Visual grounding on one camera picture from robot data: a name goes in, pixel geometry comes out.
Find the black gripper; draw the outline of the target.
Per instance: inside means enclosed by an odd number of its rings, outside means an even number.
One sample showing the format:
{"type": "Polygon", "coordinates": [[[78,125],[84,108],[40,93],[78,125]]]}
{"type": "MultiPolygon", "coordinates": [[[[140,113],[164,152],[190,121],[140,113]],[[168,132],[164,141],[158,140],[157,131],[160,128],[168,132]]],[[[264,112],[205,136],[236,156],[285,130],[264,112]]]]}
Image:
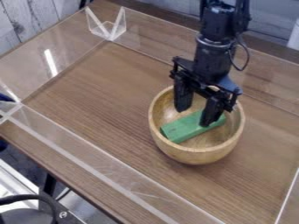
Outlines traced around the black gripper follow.
{"type": "Polygon", "coordinates": [[[193,61],[178,56],[172,58],[169,77],[173,80],[173,106],[181,113],[192,105],[193,94],[201,96],[206,103],[200,115],[200,126],[208,127],[220,119],[222,111],[232,111],[242,90],[226,74],[216,79],[205,78],[193,71],[193,64],[193,61]]]}

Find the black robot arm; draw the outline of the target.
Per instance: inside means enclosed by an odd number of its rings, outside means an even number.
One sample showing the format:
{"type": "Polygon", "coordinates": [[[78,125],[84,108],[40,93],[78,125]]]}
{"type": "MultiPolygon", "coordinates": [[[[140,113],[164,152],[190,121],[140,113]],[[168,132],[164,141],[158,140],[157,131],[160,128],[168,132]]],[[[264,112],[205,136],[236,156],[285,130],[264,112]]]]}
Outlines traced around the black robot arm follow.
{"type": "Polygon", "coordinates": [[[245,44],[241,33],[248,30],[249,0],[200,0],[200,32],[193,59],[172,58],[169,77],[173,80],[173,106],[178,112],[192,105],[192,98],[206,99],[198,125],[214,123],[229,112],[242,94],[229,78],[229,71],[244,70],[233,62],[236,48],[245,44]]]}

